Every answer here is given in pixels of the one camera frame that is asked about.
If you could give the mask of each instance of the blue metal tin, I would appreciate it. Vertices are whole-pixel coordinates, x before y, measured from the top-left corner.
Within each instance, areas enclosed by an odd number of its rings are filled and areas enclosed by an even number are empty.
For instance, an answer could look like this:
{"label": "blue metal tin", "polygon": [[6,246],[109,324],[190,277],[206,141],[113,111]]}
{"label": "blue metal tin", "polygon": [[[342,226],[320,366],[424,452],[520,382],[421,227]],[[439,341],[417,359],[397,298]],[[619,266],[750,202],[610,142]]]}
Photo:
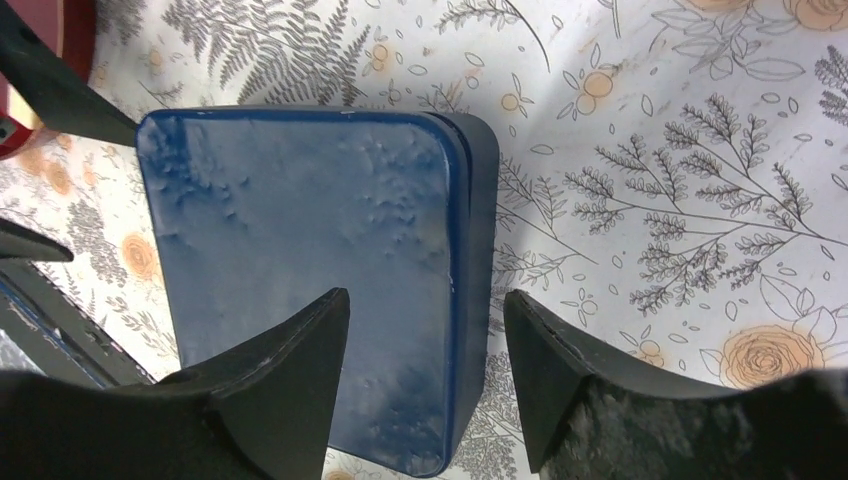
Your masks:
{"label": "blue metal tin", "polygon": [[136,145],[183,366],[347,288],[330,445],[443,471],[483,385],[491,130],[467,115],[164,110]]}

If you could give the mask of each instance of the blue box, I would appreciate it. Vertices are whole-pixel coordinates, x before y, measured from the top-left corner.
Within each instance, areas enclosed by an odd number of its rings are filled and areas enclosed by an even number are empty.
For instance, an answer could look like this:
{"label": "blue box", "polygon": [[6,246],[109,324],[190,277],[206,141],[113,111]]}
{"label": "blue box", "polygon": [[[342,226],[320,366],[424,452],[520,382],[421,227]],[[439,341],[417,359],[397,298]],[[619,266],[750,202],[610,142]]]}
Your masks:
{"label": "blue box", "polygon": [[499,159],[488,126],[163,110],[136,146],[183,367],[347,288],[330,445],[414,477],[447,468],[483,388]]}

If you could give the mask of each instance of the table surface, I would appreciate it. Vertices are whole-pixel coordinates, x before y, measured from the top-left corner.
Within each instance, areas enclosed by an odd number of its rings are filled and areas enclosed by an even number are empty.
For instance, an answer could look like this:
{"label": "table surface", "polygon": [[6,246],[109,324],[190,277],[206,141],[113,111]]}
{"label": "table surface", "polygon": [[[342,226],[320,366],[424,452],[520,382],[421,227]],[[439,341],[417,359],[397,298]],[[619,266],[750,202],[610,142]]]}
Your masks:
{"label": "table surface", "polygon": [[[512,288],[734,388],[848,364],[848,5],[98,3],[91,84],[136,119],[325,103],[469,112],[497,133],[486,390],[441,478],[531,477],[500,310]],[[61,136],[0,164],[0,202],[77,253],[40,268],[145,368],[179,368],[132,149]],[[328,451],[324,478],[400,476]]]}

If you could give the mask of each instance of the floral tablecloth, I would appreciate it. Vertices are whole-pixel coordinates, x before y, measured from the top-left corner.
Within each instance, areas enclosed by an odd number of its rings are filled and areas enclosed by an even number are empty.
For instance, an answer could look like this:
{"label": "floral tablecloth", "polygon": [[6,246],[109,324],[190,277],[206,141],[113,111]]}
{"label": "floral tablecloth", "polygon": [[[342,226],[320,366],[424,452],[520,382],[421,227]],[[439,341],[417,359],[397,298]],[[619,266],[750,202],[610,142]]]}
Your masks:
{"label": "floral tablecloth", "polygon": [[[218,104],[469,112],[502,150],[486,390],[446,479],[529,477],[501,317],[523,288],[735,388],[848,364],[845,0],[100,0],[91,84]],[[0,164],[0,214],[154,376],[179,368],[134,152]],[[325,480],[398,474],[329,451]]]}

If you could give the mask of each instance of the red container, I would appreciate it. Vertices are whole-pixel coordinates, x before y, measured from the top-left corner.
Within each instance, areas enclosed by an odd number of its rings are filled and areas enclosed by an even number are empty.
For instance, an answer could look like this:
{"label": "red container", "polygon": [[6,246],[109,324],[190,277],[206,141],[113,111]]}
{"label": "red container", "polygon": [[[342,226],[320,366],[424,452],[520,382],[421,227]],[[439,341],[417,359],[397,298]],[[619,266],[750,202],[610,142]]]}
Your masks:
{"label": "red container", "polygon": [[[94,0],[7,0],[42,42],[87,80],[94,58]],[[0,160],[53,139],[0,74]]]}

